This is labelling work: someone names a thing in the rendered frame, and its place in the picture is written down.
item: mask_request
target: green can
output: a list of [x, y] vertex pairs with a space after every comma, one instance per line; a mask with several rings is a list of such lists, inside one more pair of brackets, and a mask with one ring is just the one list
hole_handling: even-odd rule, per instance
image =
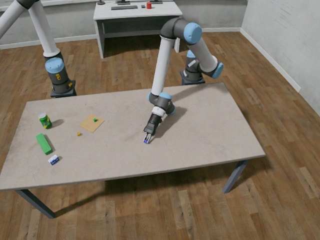
[[39, 114], [39, 120], [42, 123], [44, 129], [49, 129], [52, 127], [52, 122], [45, 112]]

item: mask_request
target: table leg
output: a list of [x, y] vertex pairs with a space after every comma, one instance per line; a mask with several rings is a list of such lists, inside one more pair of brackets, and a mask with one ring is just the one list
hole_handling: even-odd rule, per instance
[[41, 213], [46, 215], [49, 219], [56, 217], [55, 213], [50, 210], [42, 201], [40, 201], [35, 195], [28, 189], [15, 190], [17, 194], [23, 197], [28, 203], [38, 209]]
[[104, 50], [105, 50], [105, 33], [103, 23], [101, 21], [94, 21], [94, 28], [96, 33], [96, 39], [98, 41], [100, 58], [104, 58]]
[[222, 189], [222, 192], [224, 194], [230, 192], [231, 188], [235, 184], [236, 180], [238, 179], [238, 177], [240, 176], [242, 171], [247, 166], [248, 162], [249, 162], [249, 160], [242, 160], [242, 161], [239, 161], [237, 163], [237, 165], [235, 166], [235, 169], [233, 170], [231, 176], [229, 177], [228, 181], [226, 182], [226, 184], [224, 185], [224, 187]]
[[174, 50], [176, 53], [179, 53], [179, 48], [180, 48], [180, 38], [177, 38], [174, 42]]

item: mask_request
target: table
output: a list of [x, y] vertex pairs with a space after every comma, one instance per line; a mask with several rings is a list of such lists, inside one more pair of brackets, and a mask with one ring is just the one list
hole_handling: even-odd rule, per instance
[[[163, 4], [147, 6], [147, 0], [130, 1], [137, 9], [111, 10], [118, 7], [116, 1], [105, 1], [104, 5], [96, 4], [93, 20], [98, 41], [100, 57], [104, 58], [105, 38], [157, 35], [163, 25], [172, 18], [182, 16], [182, 12], [174, 1], [163, 1]], [[174, 49], [179, 52], [180, 39], [177, 38]]]
[[[165, 116], [150, 144], [143, 139], [153, 105], [150, 89], [30, 101], [26, 103], [0, 173], [0, 190], [15, 190], [49, 218], [55, 213], [28, 189], [106, 181], [238, 162], [227, 193], [250, 159], [265, 156], [223, 83], [165, 87], [175, 114]], [[44, 129], [46, 112], [53, 127]], [[79, 124], [90, 114], [105, 122], [94, 132]], [[36, 140], [53, 147], [45, 155]], [[55, 165], [48, 159], [61, 158]]]

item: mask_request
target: blue joint cap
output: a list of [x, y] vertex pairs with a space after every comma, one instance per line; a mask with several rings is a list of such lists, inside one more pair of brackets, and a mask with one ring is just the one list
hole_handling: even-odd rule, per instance
[[201, 39], [201, 35], [201, 27], [194, 22], [188, 23], [183, 31], [184, 39], [190, 44], [196, 44], [197, 42], [199, 42]]
[[165, 98], [165, 99], [169, 99], [171, 100], [172, 99], [172, 96], [168, 93], [165, 93], [165, 92], [161, 92], [159, 97], [162, 97], [162, 98]]
[[224, 64], [222, 62], [215, 68], [214, 74], [212, 75], [213, 79], [216, 79], [221, 74], [222, 70], [224, 69]]
[[187, 57], [187, 58], [192, 58], [192, 59], [195, 59], [195, 58], [196, 58], [196, 56], [194, 55], [194, 53], [193, 53], [191, 50], [189, 50], [189, 51], [187, 52], [186, 57]]
[[60, 73], [64, 67], [64, 61], [59, 57], [53, 57], [45, 62], [45, 69], [50, 74]]
[[167, 115], [170, 116], [170, 115], [174, 114], [175, 112], [176, 112], [176, 107], [174, 107], [172, 113], [169, 113], [169, 114], [167, 114]]
[[150, 103], [150, 94], [151, 94], [151, 92], [149, 92], [148, 96], [146, 97], [146, 99], [148, 100], [149, 103]]

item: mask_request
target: baseboard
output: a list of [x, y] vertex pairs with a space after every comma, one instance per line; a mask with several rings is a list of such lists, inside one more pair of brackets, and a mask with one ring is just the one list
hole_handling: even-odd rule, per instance
[[240, 33], [249, 40], [249, 42], [255, 46], [256, 49], [278, 70], [278, 72], [288, 81], [288, 83], [299, 93], [301, 87], [296, 81], [242, 28]]
[[[59, 37], [55, 38], [54, 41], [56, 43], [64, 43], [64, 42], [71, 42], [71, 41], [80, 41], [80, 40], [90, 40], [90, 39], [96, 39], [96, 34], [91, 35], [83, 35], [83, 36], [67, 36], [67, 37]], [[25, 42], [18, 42], [18, 43], [11, 43], [11, 44], [3, 44], [0, 45], [1, 49], [13, 49], [13, 48], [21, 48], [21, 47], [28, 47], [28, 46], [35, 46], [40, 45], [40, 41], [25, 41]]]
[[203, 33], [240, 32], [241, 27], [209, 27], [202, 28]]

